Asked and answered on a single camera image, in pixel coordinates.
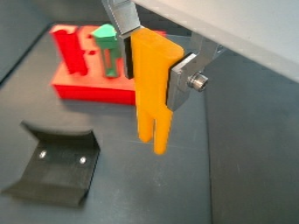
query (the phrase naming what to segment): green peg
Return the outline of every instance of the green peg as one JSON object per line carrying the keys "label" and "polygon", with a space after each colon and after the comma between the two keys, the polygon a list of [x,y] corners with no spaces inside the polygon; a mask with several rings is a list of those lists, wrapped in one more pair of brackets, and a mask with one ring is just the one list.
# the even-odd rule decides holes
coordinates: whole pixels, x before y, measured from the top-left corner
{"label": "green peg", "polygon": [[[118,46],[118,33],[115,27],[111,24],[102,25],[94,32],[92,36],[96,40],[96,44],[102,51],[102,58],[104,60],[106,76],[108,78],[119,77],[118,74],[118,58],[120,58],[120,51]],[[107,57],[104,51],[108,49],[110,62],[108,66]]]}

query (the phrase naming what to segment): black bracket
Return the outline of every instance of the black bracket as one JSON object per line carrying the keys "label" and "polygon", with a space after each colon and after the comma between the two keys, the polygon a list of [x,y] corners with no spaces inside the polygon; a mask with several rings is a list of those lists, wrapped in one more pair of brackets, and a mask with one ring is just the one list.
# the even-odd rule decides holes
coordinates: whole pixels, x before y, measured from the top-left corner
{"label": "black bracket", "polygon": [[99,158],[92,130],[66,132],[23,127],[39,139],[21,179],[3,193],[28,200],[78,207],[84,200]]}

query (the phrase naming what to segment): gray tabletop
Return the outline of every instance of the gray tabletop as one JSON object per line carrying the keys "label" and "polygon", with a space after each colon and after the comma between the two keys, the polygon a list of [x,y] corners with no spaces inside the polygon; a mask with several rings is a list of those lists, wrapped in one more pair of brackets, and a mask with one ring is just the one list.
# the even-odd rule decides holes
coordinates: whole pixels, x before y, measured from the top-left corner
{"label": "gray tabletop", "polygon": [[102,152],[87,203],[67,208],[1,195],[0,223],[211,223],[203,96],[192,93],[175,112],[168,151],[156,156],[136,137],[135,107],[58,98],[49,83],[59,63],[45,34],[0,88],[0,190],[21,177],[37,144],[21,120],[94,129]]}

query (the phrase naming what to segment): metal bracket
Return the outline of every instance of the metal bracket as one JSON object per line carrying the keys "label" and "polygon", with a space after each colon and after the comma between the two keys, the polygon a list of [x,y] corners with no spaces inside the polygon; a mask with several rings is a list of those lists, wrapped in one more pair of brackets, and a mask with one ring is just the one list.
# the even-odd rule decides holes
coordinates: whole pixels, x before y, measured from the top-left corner
{"label": "metal bracket", "polygon": [[99,158],[92,130],[64,132],[23,122],[39,139],[21,179],[3,193],[28,200],[78,207],[90,191]]}
{"label": "metal bracket", "polygon": [[187,101],[191,88],[203,91],[208,78],[202,75],[204,67],[223,54],[226,48],[200,34],[191,35],[190,53],[170,69],[167,107],[175,111]]}
{"label": "metal bracket", "polygon": [[102,0],[108,18],[116,28],[118,42],[126,65],[126,77],[134,78],[134,61],[131,51],[131,33],[142,28],[136,5],[130,0]]}

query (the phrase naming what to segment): bolt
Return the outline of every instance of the bolt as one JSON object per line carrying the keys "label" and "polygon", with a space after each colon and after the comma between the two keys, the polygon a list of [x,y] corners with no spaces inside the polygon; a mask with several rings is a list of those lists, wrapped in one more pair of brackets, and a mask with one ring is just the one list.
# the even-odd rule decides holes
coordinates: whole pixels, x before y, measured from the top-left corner
{"label": "bolt", "polygon": [[223,45],[219,45],[219,47],[218,47],[218,53],[220,53],[223,49],[224,49],[224,46]]}
{"label": "bolt", "polygon": [[40,153],[40,158],[45,158],[45,155],[47,155],[47,150],[44,150],[41,153]]}
{"label": "bolt", "polygon": [[194,88],[196,91],[202,92],[208,83],[208,78],[198,72],[188,79],[188,87]]}
{"label": "bolt", "polygon": [[82,157],[79,162],[84,165],[87,163],[87,158],[86,157]]}

